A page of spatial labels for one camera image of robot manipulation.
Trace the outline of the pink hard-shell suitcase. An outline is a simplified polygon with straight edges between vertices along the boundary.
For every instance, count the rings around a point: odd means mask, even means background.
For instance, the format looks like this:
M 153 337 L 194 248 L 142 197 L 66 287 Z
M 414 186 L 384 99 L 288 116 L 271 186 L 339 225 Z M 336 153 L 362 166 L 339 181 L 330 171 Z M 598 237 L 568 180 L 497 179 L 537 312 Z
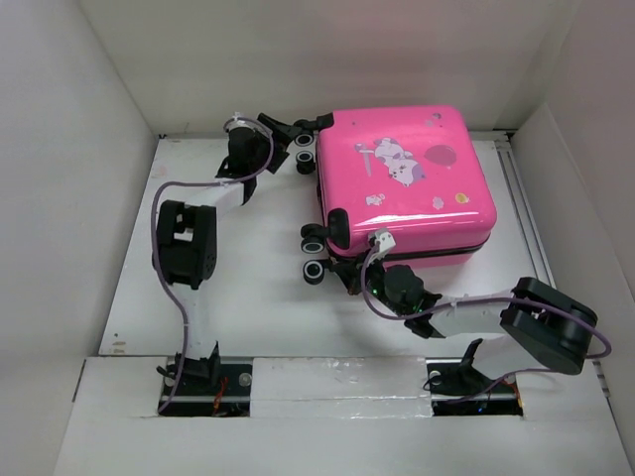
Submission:
M 348 262 L 392 234 L 387 261 L 467 261 L 490 238 L 497 210 L 462 114 L 450 105 L 339 109 L 295 123 L 316 139 L 322 222 L 301 249 Z

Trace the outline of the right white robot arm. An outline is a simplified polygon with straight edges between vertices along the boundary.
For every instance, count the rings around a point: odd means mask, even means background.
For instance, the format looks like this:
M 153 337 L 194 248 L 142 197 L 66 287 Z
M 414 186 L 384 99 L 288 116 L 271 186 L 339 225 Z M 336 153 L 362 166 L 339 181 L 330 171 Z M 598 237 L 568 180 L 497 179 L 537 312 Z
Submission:
M 428 291 L 406 265 L 346 263 L 333 271 L 350 294 L 380 301 L 382 317 L 418 337 L 472 336 L 457 363 L 430 373 L 425 386 L 438 395 L 485 394 L 518 373 L 578 375 L 590 357 L 596 314 L 534 278 L 496 295 L 450 297 Z

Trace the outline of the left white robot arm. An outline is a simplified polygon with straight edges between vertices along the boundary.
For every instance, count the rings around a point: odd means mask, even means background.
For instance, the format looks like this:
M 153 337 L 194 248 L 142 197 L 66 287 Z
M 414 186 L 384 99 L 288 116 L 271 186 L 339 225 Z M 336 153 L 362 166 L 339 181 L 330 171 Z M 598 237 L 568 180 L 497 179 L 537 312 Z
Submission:
M 264 172 L 274 174 L 288 157 L 290 144 L 304 133 L 300 126 L 263 113 L 255 119 L 236 114 L 223 130 L 227 155 L 214 178 L 169 180 L 159 186 L 151 204 L 151 263 L 161 287 L 181 313 L 184 333 L 175 363 L 158 372 L 175 384 L 187 376 L 189 384 L 204 394 L 218 387 L 221 370 L 214 356 L 198 360 L 187 356 L 191 318 L 172 286 L 196 291 L 212 276 L 221 216 L 247 203 L 257 187 L 257 177 Z

